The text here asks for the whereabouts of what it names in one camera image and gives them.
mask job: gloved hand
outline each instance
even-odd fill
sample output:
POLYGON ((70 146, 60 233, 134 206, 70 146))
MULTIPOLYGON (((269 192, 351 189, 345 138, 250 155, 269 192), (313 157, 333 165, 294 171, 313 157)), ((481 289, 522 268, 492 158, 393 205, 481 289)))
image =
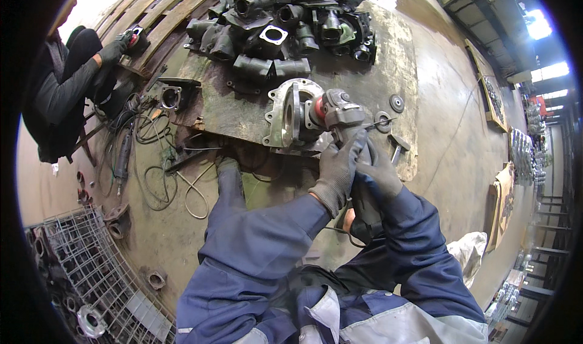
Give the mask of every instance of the gloved hand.
POLYGON ((119 62, 127 48, 127 44, 122 40, 115 40, 107 44, 97 52, 101 57, 101 66, 113 65, 119 62))
POLYGON ((315 194, 332 218, 338 215, 350 195, 356 167, 356 158, 366 145, 368 133, 362 129, 340 150, 334 143, 320 157, 320 178, 308 191, 315 194))
POLYGON ((363 178, 367 182, 371 192, 380 199, 379 204, 386 204, 397 197, 403 188, 403 182, 399 179, 397 170, 390 162, 387 152, 377 147, 374 142, 373 145, 378 154, 377 165, 357 163, 357 178, 363 178))

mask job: pile of castings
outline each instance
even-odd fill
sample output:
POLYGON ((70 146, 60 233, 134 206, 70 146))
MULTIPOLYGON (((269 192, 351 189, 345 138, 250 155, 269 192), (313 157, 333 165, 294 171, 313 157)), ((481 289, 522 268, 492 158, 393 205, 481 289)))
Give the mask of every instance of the pile of castings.
POLYGON ((504 114, 502 113, 502 99, 494 90, 494 85, 488 78, 484 78, 484 84, 486 85, 488 96, 490 96, 490 100, 492 101, 492 106, 494 106, 494 112, 496 113, 496 116, 498 116, 501 122, 504 122, 504 114))
POLYGON ((511 128, 510 160, 514 163, 515 182, 521 186, 530 186, 535 176, 532 139, 518 129, 511 128))
POLYGON ((527 127, 530 135, 544 135, 546 123, 540 115, 540 105, 529 104, 525 110, 527 115, 527 127))
POLYGON ((220 0, 209 18, 186 27, 185 48, 219 62, 256 84, 310 74, 310 54, 325 48, 374 64, 375 34, 364 0, 220 0))

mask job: fluorescent light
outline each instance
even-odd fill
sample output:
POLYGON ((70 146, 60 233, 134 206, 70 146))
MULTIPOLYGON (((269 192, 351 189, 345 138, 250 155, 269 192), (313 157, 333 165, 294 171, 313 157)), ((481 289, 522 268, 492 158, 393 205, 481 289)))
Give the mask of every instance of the fluorescent light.
POLYGON ((562 109, 563 107, 564 107, 564 105, 553 106, 553 107, 547 107, 547 108, 546 108, 546 111, 547 111, 547 112, 549 112, 549 111, 560 110, 560 109, 562 109))
POLYGON ((553 32, 553 29, 549 26, 549 21, 544 18, 543 12, 540 10, 527 12, 525 22, 527 23, 528 34, 534 40, 545 38, 553 32))
POLYGON ((564 76, 565 74, 569 74, 569 66, 567 65, 566 62, 560 62, 530 72, 530 75, 532 76, 532 83, 547 80, 550 78, 564 76))

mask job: wire mesh basket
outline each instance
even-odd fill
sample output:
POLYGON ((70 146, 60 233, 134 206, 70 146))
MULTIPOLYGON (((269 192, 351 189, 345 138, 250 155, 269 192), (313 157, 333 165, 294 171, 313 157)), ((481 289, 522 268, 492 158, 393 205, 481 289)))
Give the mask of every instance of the wire mesh basket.
POLYGON ((142 281, 94 206, 42 226, 50 250, 83 301, 77 320, 86 337, 98 339, 107 332, 118 343, 174 342, 174 316, 151 292, 141 290, 142 281))

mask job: hammer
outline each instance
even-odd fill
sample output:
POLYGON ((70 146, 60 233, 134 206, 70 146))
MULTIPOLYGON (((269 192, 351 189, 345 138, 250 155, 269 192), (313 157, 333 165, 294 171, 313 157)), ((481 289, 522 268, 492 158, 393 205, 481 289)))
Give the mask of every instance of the hammer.
POLYGON ((395 148, 395 152, 393 153, 393 158, 390 159, 391 163, 395 166, 397 166, 398 162, 399 162, 399 157, 401 156, 401 151, 410 151, 411 150, 411 145, 409 143, 407 143, 406 141, 404 141, 404 139, 401 136, 397 136, 394 134, 389 134, 388 136, 389 141, 391 143, 396 144, 396 148, 395 148))

